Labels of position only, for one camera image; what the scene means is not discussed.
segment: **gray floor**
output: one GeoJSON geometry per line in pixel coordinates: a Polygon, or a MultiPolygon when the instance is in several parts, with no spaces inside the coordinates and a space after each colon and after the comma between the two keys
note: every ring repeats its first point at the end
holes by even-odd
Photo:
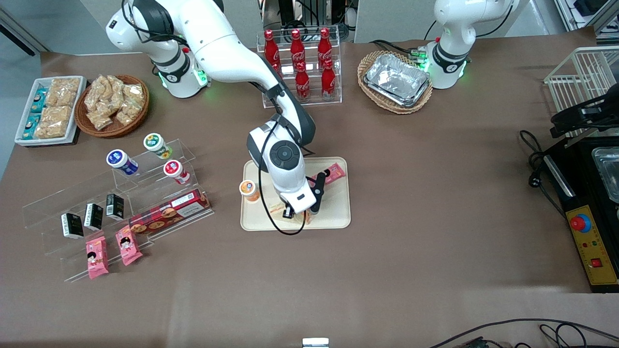
{"type": "MultiPolygon", "coordinates": [[[[8,11],[50,50],[68,54],[115,53],[100,24],[79,0],[0,0],[8,11]],[[33,8],[47,8],[40,15],[33,8]],[[71,33],[71,40],[65,40],[71,33]]],[[[552,0],[529,0],[506,36],[548,35],[564,32],[552,0]]],[[[32,80],[41,76],[39,57],[30,57],[0,35],[0,176],[13,150],[15,132],[32,80]]]]}

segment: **red emergency stop button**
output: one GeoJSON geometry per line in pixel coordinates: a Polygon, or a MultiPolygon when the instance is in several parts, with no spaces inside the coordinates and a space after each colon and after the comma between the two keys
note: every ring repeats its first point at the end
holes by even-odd
{"type": "Polygon", "coordinates": [[[600,259],[591,259],[591,267],[593,267],[593,268],[602,267],[602,260],[600,260],[600,259]]]}
{"type": "Polygon", "coordinates": [[[578,214],[569,220],[569,226],[582,233],[587,233],[591,230],[591,220],[587,215],[578,214]]]}

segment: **control panel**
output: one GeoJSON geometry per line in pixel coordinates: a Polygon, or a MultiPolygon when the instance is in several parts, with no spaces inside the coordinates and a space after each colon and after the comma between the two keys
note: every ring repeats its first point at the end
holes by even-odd
{"type": "Polygon", "coordinates": [[[617,284],[617,275],[595,226],[589,206],[565,213],[591,285],[617,284]]]}

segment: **acrylic bottle rack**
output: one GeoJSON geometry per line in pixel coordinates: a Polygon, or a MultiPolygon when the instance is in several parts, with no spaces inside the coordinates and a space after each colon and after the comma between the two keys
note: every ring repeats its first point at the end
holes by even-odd
{"type": "MultiPolygon", "coordinates": [[[[115,234],[128,224],[130,217],[194,189],[200,189],[201,192],[206,194],[198,184],[193,166],[190,163],[195,159],[195,156],[179,139],[167,142],[167,145],[173,150],[170,159],[180,161],[183,168],[191,175],[189,182],[185,185],[178,184],[174,179],[164,174],[163,166],[167,160],[162,160],[152,152],[147,151],[137,156],[131,156],[139,167],[137,173],[131,176],[125,175],[120,170],[108,170],[24,206],[25,228],[41,234],[43,252],[46,256],[61,260],[64,281],[74,282],[88,275],[85,254],[86,241],[102,235],[105,236],[110,272],[114,272],[115,268],[118,267],[118,262],[121,261],[115,234]],[[105,207],[106,197],[110,193],[124,199],[124,220],[115,221],[104,216],[101,231],[94,232],[84,228],[84,238],[76,240],[63,236],[62,214],[69,212],[78,215],[83,222],[86,204],[95,203],[105,207]]],[[[162,228],[161,231],[150,235],[136,235],[136,243],[140,249],[148,248],[154,244],[155,240],[211,214],[213,214],[213,210],[205,209],[174,225],[162,228]]]]}
{"type": "MultiPolygon", "coordinates": [[[[340,46],[340,32],[337,25],[327,26],[331,33],[331,59],[333,60],[333,72],[335,73],[335,97],[333,100],[322,99],[322,72],[318,70],[318,43],[320,43],[320,30],[324,27],[299,28],[301,40],[305,47],[305,67],[309,76],[309,99],[302,105],[333,104],[342,102],[342,52],[340,46]]],[[[273,30],[273,40],[279,48],[279,58],[282,63],[282,77],[290,91],[297,95],[295,73],[292,68],[290,56],[290,44],[292,42],[292,29],[273,30]]],[[[258,32],[258,54],[264,56],[264,32],[258,32]]],[[[273,104],[266,96],[262,95],[264,108],[272,108],[273,104]]]]}

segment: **round snack container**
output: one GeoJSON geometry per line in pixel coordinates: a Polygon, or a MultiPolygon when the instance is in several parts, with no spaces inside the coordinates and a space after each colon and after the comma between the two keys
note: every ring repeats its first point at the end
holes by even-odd
{"type": "Polygon", "coordinates": [[[121,149],[110,151],[106,161],[112,168],[120,169],[127,175],[132,175],[137,172],[137,162],[129,158],[121,149]]]}
{"type": "Polygon", "coordinates": [[[151,152],[154,152],[157,157],[162,160],[169,159],[172,156],[172,148],[165,144],[161,134],[150,133],[144,138],[144,147],[151,152]]]}
{"type": "Polygon", "coordinates": [[[189,178],[191,174],[189,174],[185,169],[183,169],[183,165],[181,162],[177,160],[169,160],[165,162],[163,166],[163,172],[170,178],[176,180],[177,183],[181,185],[185,185],[189,182],[189,178]]]}
{"type": "Polygon", "coordinates": [[[245,197],[249,202],[255,203],[260,198],[260,192],[251,180],[243,181],[239,186],[238,190],[241,191],[241,195],[245,197]]]}

